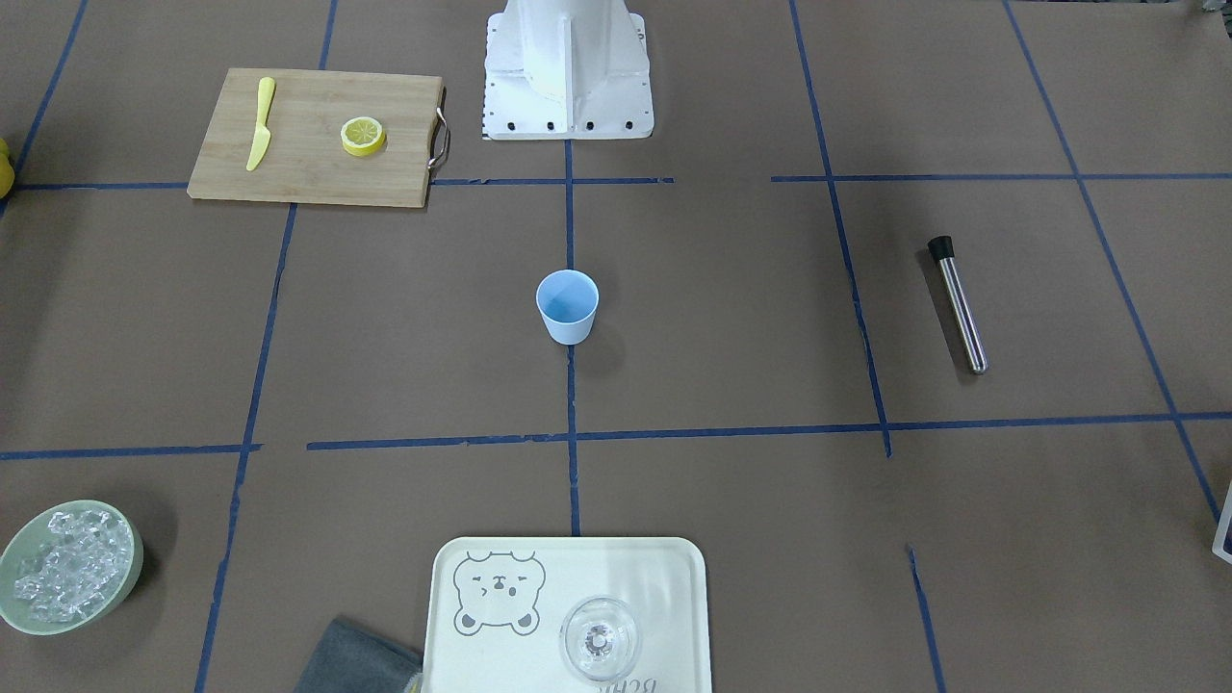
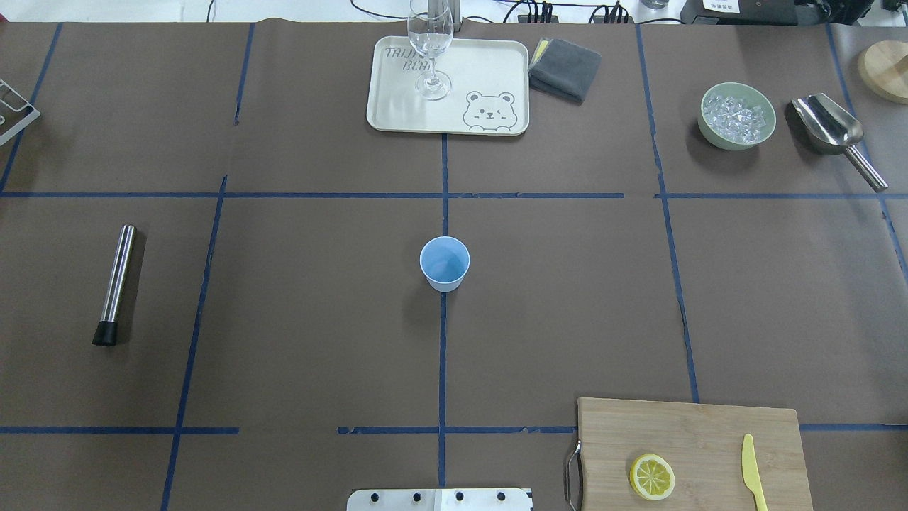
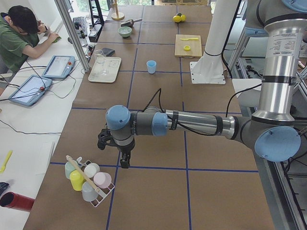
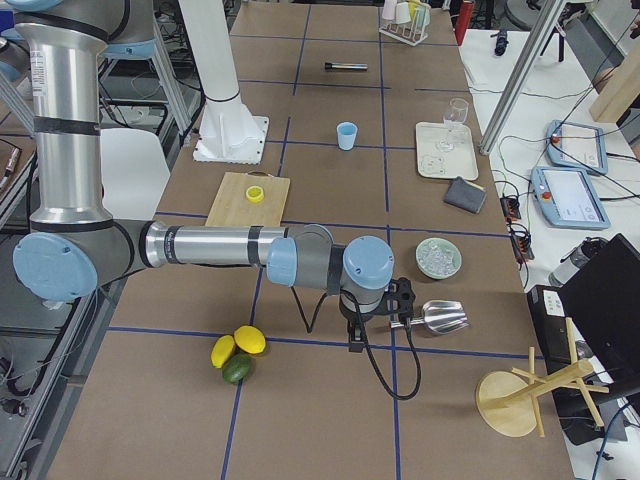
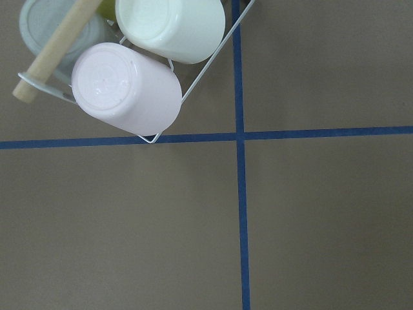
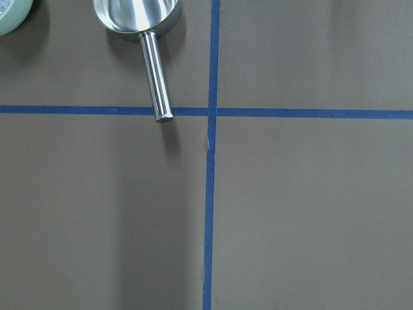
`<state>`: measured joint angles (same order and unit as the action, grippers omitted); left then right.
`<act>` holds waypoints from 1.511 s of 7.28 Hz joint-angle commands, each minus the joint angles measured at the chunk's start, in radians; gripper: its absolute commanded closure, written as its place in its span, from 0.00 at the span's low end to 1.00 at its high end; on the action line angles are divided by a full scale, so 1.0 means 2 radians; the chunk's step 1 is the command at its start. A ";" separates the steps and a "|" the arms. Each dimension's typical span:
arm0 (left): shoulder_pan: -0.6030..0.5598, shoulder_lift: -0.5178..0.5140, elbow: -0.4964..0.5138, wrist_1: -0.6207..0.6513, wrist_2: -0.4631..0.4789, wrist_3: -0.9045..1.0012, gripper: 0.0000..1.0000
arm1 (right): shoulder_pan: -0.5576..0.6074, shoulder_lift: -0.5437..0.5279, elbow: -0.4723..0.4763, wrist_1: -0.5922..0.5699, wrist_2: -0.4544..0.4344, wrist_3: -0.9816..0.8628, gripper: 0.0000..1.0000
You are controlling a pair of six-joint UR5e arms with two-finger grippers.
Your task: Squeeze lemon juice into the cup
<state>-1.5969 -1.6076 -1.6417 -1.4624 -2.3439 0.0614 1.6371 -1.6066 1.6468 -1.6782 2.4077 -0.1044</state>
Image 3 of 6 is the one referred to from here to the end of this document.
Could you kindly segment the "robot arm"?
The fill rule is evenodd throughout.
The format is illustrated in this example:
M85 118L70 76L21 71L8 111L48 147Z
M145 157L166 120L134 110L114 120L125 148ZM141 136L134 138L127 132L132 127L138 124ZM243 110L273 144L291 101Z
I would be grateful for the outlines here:
M201 115L147 105L131 112L115 105L106 113L106 128L98 136L98 147L116 147L122 168L130 166L136 135L163 136L184 128L205 136L224 136L243 143L258 156L280 162L294 156L301 137L290 114L299 51L307 28L304 0L250 0L246 9L248 36L268 37L260 100L251 118Z

